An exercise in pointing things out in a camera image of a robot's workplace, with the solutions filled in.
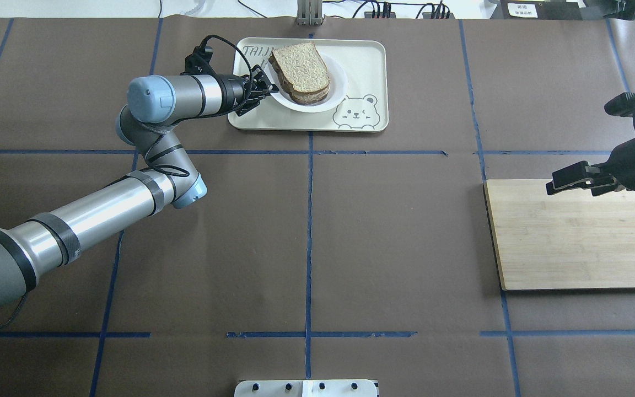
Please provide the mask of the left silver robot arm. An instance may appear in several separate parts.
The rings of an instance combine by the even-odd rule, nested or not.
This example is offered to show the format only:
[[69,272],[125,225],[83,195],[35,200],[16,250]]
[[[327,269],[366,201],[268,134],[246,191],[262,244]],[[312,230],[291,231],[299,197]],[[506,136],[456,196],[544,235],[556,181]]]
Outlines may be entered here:
[[0,306],[24,297],[40,278],[77,260],[83,251],[164,207],[185,208],[206,193],[201,173],[174,128],[231,112],[244,115],[278,91],[259,69],[248,75],[143,76],[131,81],[116,120],[121,140],[146,168],[122,176],[86,197],[0,228]]

